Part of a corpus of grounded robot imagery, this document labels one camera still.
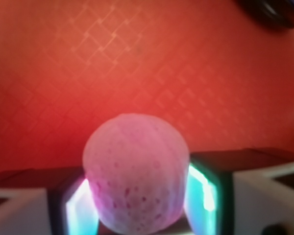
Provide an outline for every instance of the orange wall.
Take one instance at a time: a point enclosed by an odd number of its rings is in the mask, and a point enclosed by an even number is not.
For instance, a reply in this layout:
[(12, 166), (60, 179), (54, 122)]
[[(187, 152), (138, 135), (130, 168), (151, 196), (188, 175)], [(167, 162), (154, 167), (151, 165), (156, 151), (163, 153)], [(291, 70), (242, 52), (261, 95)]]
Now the orange wall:
[(231, 0), (0, 0), (0, 171), (80, 164), (127, 112), (192, 151), (294, 149), (294, 29)]

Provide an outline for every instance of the pink ball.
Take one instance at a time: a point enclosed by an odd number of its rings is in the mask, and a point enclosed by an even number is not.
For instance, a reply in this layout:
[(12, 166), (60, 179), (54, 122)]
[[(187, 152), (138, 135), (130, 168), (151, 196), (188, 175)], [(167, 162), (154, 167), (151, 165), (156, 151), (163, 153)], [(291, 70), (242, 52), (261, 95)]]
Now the pink ball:
[(146, 235), (179, 219), (189, 150), (164, 120), (122, 114), (88, 139), (83, 166), (101, 222), (126, 235)]

